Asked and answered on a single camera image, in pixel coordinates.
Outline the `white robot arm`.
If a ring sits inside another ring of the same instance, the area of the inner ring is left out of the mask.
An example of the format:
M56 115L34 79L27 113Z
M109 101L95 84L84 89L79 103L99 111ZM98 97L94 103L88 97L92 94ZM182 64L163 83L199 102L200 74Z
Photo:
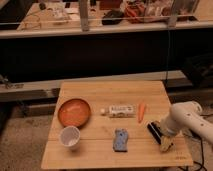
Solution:
M191 129L213 146L213 123L205 120L201 116L202 112L201 105L196 101L172 104L169 114L160 120L160 130L163 134L160 151L167 152L172 146L173 138L184 127Z

